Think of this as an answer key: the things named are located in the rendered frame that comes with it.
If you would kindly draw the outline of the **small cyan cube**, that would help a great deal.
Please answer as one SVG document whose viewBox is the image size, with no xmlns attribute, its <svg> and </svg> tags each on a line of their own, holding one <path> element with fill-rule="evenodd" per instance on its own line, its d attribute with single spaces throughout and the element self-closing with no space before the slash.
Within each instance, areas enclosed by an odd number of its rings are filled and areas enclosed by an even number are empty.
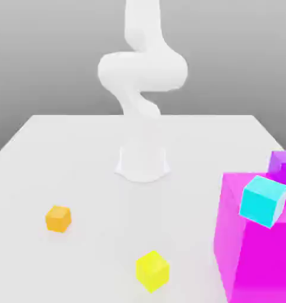
<svg viewBox="0 0 286 303">
<path fill-rule="evenodd" d="M 243 188 L 239 215 L 272 228 L 283 212 L 285 201 L 285 184 L 256 175 Z"/>
</svg>

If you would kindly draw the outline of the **small orange cube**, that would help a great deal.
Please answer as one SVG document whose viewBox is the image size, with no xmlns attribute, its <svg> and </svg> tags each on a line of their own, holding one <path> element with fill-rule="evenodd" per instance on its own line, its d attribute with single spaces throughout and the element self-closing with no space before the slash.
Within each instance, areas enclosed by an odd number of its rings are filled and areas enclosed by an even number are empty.
<svg viewBox="0 0 286 303">
<path fill-rule="evenodd" d="M 46 214 L 46 226 L 50 231 L 64 233 L 71 222 L 71 211 L 68 207 L 54 205 Z"/>
</svg>

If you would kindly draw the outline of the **large magenta box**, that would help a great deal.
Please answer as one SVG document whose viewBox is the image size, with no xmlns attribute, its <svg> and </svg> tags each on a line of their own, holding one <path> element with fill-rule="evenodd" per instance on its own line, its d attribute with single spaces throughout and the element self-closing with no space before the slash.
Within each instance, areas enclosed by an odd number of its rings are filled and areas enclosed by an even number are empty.
<svg viewBox="0 0 286 303">
<path fill-rule="evenodd" d="M 239 215 L 254 173 L 224 173 L 214 254 L 228 303 L 286 303 L 286 202 L 272 228 Z"/>
</svg>

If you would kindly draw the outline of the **small purple cube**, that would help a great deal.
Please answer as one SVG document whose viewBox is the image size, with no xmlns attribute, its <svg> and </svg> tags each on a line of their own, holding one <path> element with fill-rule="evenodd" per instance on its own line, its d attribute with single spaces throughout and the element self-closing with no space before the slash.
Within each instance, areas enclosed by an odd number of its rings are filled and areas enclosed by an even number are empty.
<svg viewBox="0 0 286 303">
<path fill-rule="evenodd" d="M 277 182 L 286 184 L 286 150 L 272 151 L 268 174 Z"/>
</svg>

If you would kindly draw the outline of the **small yellow cube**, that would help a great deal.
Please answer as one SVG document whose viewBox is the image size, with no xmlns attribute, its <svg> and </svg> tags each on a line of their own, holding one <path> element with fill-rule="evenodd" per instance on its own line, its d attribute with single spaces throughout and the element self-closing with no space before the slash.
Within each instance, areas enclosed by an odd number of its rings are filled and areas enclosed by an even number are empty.
<svg viewBox="0 0 286 303">
<path fill-rule="evenodd" d="M 136 278 L 152 293 L 169 280 L 170 264 L 157 251 L 136 260 Z"/>
</svg>

